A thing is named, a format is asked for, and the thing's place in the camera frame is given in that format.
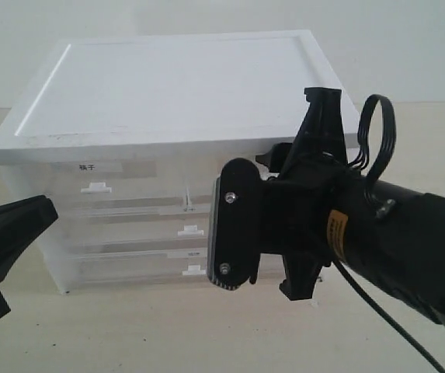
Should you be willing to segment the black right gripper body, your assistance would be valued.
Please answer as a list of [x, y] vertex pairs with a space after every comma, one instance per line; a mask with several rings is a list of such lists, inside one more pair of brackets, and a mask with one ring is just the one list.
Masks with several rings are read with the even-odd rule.
[[326, 154], [302, 157], [290, 171], [282, 168], [264, 182], [259, 249], [282, 259], [279, 290], [291, 301], [312, 298], [322, 268], [331, 265], [314, 230], [325, 227], [326, 197], [347, 165]]

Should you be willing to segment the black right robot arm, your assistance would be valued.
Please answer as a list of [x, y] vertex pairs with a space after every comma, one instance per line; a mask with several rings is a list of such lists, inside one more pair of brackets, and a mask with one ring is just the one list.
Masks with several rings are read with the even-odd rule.
[[294, 140], [257, 158], [273, 174], [260, 247], [284, 256], [287, 283], [311, 286], [318, 268], [334, 265], [445, 327], [445, 197], [381, 181], [395, 150], [391, 101], [367, 98], [349, 161], [341, 91], [304, 95], [309, 107]]

